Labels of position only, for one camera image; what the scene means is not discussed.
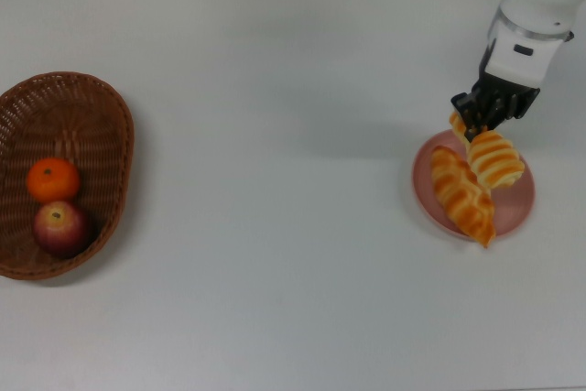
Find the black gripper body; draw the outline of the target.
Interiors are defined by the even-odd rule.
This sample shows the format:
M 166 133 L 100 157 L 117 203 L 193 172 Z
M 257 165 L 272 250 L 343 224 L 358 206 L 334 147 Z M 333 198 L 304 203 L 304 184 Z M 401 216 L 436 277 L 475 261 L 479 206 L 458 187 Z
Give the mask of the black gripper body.
M 536 98 L 541 90 L 522 84 L 517 84 L 508 80 L 501 79 L 485 71 L 480 71 L 479 79 L 475 83 L 477 103 L 489 103 L 497 97 L 533 96 Z

